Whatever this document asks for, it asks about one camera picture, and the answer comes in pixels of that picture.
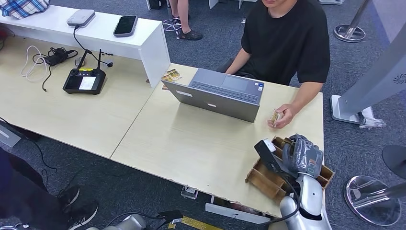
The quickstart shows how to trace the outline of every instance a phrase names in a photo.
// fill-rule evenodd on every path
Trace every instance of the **plastic bag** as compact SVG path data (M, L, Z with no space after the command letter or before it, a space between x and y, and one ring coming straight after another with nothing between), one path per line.
M357 115L360 121L360 128L386 127L386 123L382 119L365 117L362 112L358 112Z
M294 173L305 173L317 178L323 165L324 153L319 150L317 145L314 145L302 135L296 134L289 139L295 142L293 155L290 155L289 145L285 144L283 147L283 163L287 164L289 170Z

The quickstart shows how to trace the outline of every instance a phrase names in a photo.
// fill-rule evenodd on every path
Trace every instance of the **laptop touchpad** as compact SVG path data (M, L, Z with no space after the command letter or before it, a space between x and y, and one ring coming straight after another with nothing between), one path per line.
M245 91L247 89L248 81L239 78L233 78L226 76L224 78L223 86L231 89L235 89L238 91Z

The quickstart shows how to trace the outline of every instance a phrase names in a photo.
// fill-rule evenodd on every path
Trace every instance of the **yellow tape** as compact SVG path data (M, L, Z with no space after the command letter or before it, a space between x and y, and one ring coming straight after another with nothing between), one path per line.
M169 223L169 225L168 225L168 229L174 229L175 227L176 227L176 224Z
M182 218L181 223L186 224L186 225L191 226L191 227L194 227L195 229L199 229L199 230L222 230L222 229L219 229L219 228L217 228L215 226L212 226L210 224L206 224L206 223L203 223L203 222L200 222L198 220L195 220L195 219L192 219L192 218L189 218L189 217L185 217L185 216ZM174 224L169 224L168 228L169 229L174 229L175 226L176 225L174 225Z

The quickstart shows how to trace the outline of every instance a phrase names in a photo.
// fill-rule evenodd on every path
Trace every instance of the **laptop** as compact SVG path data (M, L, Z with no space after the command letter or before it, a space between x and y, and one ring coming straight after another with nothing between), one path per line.
M199 69L189 86L162 82L181 103L248 122L255 121L264 87L259 81L206 69Z

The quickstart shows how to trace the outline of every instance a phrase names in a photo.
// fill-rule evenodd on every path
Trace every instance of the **laptop lid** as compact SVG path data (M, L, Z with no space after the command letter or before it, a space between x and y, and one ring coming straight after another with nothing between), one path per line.
M162 81L168 90L184 104L193 105L216 113L235 117L244 121L254 122L259 105L219 94L205 92L174 82Z

